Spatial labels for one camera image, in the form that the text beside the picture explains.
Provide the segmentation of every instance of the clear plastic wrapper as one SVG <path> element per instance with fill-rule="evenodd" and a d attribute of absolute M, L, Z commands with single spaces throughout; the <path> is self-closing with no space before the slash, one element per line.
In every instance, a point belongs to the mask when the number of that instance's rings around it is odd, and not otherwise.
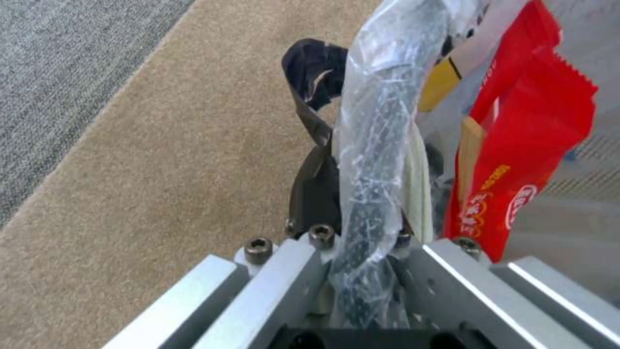
<path fill-rule="evenodd" d="M 350 47 L 336 128 L 343 243 L 330 271 L 335 326 L 408 326 L 386 256 L 402 224 L 410 120 L 446 38 L 458 42 L 480 11 L 475 0 L 385 0 Z"/>

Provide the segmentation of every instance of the carpet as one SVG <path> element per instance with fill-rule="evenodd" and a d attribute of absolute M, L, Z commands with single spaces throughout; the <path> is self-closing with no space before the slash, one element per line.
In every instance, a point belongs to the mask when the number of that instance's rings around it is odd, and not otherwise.
<path fill-rule="evenodd" d="M 280 241 L 312 147 L 281 56 L 378 3 L 196 0 L 0 233 L 0 347 L 100 347 L 209 253 Z"/>
<path fill-rule="evenodd" d="M 0 2 L 0 227 L 192 1 Z"/>

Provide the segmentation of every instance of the gray carpet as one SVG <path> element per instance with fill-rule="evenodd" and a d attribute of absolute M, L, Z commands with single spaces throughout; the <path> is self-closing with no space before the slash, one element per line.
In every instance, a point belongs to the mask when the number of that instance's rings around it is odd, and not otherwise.
<path fill-rule="evenodd" d="M 193 0 L 0 0 L 0 227 Z"/>

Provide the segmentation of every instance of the red candy wrapper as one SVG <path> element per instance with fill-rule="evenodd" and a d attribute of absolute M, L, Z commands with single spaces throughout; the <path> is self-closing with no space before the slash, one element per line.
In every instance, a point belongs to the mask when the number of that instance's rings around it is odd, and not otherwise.
<path fill-rule="evenodd" d="M 483 141 L 463 202 L 455 178 L 445 235 L 473 238 L 492 261 L 501 259 L 519 209 L 592 127 L 596 87 L 553 51 L 558 42 L 542 2 L 529 3 L 502 38 L 471 111 Z"/>

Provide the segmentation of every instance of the hex socket screw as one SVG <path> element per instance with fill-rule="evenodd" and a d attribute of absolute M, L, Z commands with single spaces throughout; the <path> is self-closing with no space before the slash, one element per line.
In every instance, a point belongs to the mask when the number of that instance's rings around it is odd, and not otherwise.
<path fill-rule="evenodd" d="M 295 234 L 295 220 L 292 218 L 287 218 L 284 222 L 284 233 L 288 237 L 293 237 Z"/>
<path fill-rule="evenodd" d="M 244 247 L 246 260 L 252 264 L 262 265 L 273 254 L 273 243 L 266 237 L 251 238 Z"/>
<path fill-rule="evenodd" d="M 405 229 L 401 229 L 401 231 L 398 232 L 398 236 L 396 237 L 396 244 L 394 245 L 394 248 L 407 246 L 410 241 L 411 234 Z"/>
<path fill-rule="evenodd" d="M 334 228 L 327 224 L 315 224 L 308 230 L 310 244 L 318 250 L 328 250 L 334 246 Z"/>
<path fill-rule="evenodd" d="M 472 256 L 475 260 L 480 257 L 480 253 L 482 249 L 480 244 L 477 243 L 474 239 L 469 237 L 456 237 L 453 239 L 453 242 L 461 247 L 461 250 L 468 255 Z"/>

